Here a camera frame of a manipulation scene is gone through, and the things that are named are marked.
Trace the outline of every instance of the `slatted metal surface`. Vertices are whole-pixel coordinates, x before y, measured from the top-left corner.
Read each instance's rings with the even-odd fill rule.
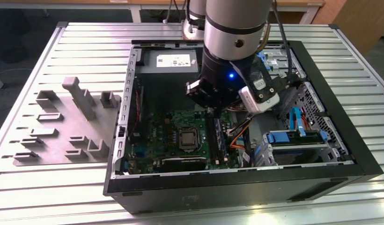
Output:
[[[285,25],[301,40],[384,170],[384,82],[341,34],[325,25]],[[279,40],[278,27],[270,39]],[[349,185],[313,202],[279,203],[132,216],[101,195],[104,163],[14,167],[10,143],[42,112],[38,90],[76,75],[92,95],[121,93],[130,39],[181,39],[177,24],[69,23],[57,28],[0,131],[0,222],[6,224],[384,224],[384,175]]]

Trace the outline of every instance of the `black cable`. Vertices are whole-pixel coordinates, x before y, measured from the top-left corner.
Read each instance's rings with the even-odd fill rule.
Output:
[[[278,14],[278,10],[277,10],[277,0],[273,1],[273,14],[274,14],[274,18],[277,20],[278,26],[279,26],[279,33],[281,33],[281,37],[282,37],[282,42],[283,42],[283,46],[285,46],[285,51],[286,51],[286,58],[287,58],[287,76],[291,73],[291,57],[290,57],[290,52],[289,52],[289,46],[287,46],[287,40],[286,40],[286,36],[285,36],[285,30],[283,30],[283,26],[279,20],[279,14]]]
[[[182,4],[182,6],[181,6],[182,17],[186,18],[186,10],[185,10],[185,6],[186,6],[186,0],[184,0],[184,4]]]
[[[168,11],[166,11],[166,17],[165,17],[165,19],[162,20],[162,23],[168,23],[170,9],[172,9],[172,0],[169,1],[169,7],[168,7]]]
[[[178,10],[178,5],[177,5],[177,3],[176,3],[174,0],[172,0],[172,1],[173,1],[174,8],[176,8],[176,10],[177,10],[177,14],[178,14],[178,22],[181,22],[181,12],[180,12],[180,10]]]
[[[186,21],[188,21],[188,23],[190,21],[190,17],[189,17],[189,3],[190,3],[190,0],[186,0]]]
[[[249,164],[245,167],[250,167],[252,162],[253,162],[253,154],[252,154],[252,148],[250,148],[249,129],[245,129],[242,133],[242,145],[244,145],[244,151],[250,157]]]

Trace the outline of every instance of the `blue drive bracket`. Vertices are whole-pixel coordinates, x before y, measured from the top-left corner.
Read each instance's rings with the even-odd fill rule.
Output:
[[[270,71],[270,70],[271,70],[271,67],[270,67],[270,66],[268,65],[268,63],[266,63],[266,55],[264,54],[262,51],[257,53],[257,57],[261,59],[262,64],[265,65],[266,70]]]
[[[295,125],[297,125],[297,130],[299,133],[299,137],[305,137],[305,131],[302,128],[302,118],[299,115],[299,109],[297,107],[291,107],[289,111],[289,130],[294,130],[293,116],[295,117]]]

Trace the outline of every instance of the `floor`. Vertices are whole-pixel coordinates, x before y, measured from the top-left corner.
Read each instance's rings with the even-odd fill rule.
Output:
[[[30,69],[38,59],[42,48],[49,40],[54,25],[58,21],[72,22],[132,22],[130,13],[126,10],[49,10],[49,17],[44,18],[41,10],[24,10],[32,29],[20,37],[28,51],[28,58],[13,64],[0,61],[0,80],[5,83],[5,89],[0,90],[0,127],[16,101]],[[141,11],[142,22],[158,22],[165,17],[165,11]],[[177,13],[172,11],[170,22],[178,20]],[[384,40],[377,42],[365,59],[384,79]]]

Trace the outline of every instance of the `wooden cabinet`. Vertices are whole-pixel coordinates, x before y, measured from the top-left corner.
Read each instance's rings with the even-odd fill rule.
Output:
[[[337,24],[361,54],[384,35],[384,0],[325,0],[311,24]]]

